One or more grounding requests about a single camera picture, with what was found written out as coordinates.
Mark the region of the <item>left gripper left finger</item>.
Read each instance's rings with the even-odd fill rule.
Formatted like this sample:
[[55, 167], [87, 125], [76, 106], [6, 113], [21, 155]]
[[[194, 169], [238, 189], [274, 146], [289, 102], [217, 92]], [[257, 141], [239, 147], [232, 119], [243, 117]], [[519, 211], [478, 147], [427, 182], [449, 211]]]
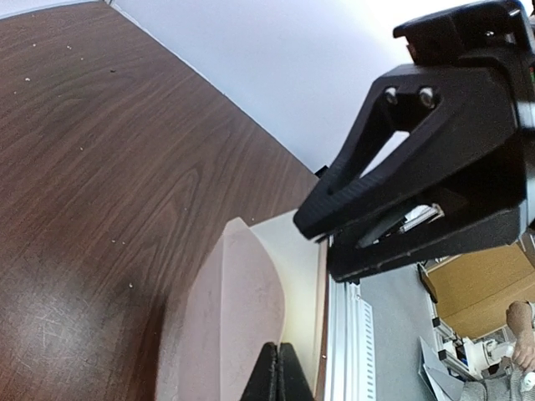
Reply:
[[278, 391], [278, 348], [265, 343], [257, 357], [241, 401], [276, 401]]

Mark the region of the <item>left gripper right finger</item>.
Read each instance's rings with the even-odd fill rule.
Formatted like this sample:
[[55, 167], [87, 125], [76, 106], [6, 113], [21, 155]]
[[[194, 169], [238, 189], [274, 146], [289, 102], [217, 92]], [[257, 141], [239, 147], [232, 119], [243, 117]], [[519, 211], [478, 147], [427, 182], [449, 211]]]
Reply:
[[282, 343], [279, 347], [278, 399], [282, 401], [313, 401], [311, 389], [291, 343]]

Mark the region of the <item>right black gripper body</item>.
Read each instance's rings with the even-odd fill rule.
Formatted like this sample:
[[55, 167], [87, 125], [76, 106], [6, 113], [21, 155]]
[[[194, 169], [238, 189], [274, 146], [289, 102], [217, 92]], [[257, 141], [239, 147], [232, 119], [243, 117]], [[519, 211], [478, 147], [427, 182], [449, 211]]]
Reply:
[[394, 28], [419, 66], [487, 67], [505, 77], [518, 130], [534, 145], [534, 32], [519, 1], [479, 1]]

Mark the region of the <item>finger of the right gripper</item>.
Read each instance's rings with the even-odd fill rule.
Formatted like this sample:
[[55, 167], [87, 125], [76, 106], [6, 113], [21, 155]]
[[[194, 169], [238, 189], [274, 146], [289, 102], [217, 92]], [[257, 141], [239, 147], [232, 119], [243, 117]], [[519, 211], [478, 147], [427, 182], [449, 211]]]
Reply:
[[294, 223], [308, 239], [368, 225], [489, 155], [516, 128], [510, 88], [495, 69], [401, 65], [373, 82]]
[[523, 188], [463, 195], [441, 187], [431, 194], [443, 217], [362, 248], [334, 243], [328, 251], [331, 277], [354, 282], [418, 261], [510, 245], [527, 230]]

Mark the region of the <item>beige envelope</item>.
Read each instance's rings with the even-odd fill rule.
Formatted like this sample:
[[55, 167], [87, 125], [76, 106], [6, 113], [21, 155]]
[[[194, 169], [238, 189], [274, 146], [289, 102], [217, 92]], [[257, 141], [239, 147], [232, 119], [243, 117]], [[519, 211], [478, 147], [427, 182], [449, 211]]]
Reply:
[[185, 291], [166, 301], [155, 396], [237, 400], [265, 343], [292, 344], [315, 399], [324, 392], [326, 249], [287, 212], [229, 221]]

